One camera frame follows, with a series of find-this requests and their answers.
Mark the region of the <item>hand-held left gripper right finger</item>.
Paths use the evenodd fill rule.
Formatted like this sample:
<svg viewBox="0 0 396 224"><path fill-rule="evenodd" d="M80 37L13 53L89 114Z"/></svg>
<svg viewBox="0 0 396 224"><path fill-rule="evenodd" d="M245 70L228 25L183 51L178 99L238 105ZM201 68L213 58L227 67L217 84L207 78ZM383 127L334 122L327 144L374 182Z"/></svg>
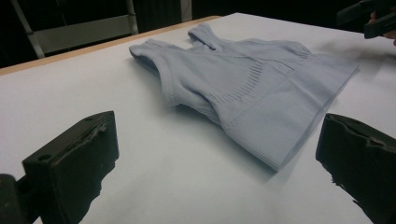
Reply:
<svg viewBox="0 0 396 224"><path fill-rule="evenodd" d="M316 160L374 224L396 224L396 139L355 119L328 113Z"/></svg>

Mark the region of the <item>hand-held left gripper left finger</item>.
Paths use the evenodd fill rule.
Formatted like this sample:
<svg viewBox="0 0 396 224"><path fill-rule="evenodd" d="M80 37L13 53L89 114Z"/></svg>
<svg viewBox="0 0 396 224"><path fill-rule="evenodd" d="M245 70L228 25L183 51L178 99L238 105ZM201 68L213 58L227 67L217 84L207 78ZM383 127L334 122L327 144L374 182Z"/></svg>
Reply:
<svg viewBox="0 0 396 224"><path fill-rule="evenodd" d="M119 158L115 114L89 116L22 161L43 224L78 224Z"/></svg>

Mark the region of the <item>light blue knit tank top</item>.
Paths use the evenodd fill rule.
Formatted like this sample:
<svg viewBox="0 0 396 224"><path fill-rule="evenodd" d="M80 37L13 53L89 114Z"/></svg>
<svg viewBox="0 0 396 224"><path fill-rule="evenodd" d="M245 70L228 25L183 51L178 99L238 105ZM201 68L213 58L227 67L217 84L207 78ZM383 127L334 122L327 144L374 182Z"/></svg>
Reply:
<svg viewBox="0 0 396 224"><path fill-rule="evenodd" d="M275 171L294 157L358 68L298 42L221 39L206 23L188 35L189 49L149 39L130 52L159 76L168 105L205 115Z"/></svg>

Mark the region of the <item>grey metal stand frame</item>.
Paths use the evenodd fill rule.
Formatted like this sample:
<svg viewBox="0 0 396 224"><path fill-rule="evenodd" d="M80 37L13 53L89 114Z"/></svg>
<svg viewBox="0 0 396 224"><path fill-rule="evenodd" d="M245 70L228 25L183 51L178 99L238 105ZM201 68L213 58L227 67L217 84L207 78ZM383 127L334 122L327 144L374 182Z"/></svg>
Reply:
<svg viewBox="0 0 396 224"><path fill-rule="evenodd" d="M47 53L138 34L133 0L123 0L127 12L121 16L38 31L31 28L18 0L9 1L38 59Z"/></svg>

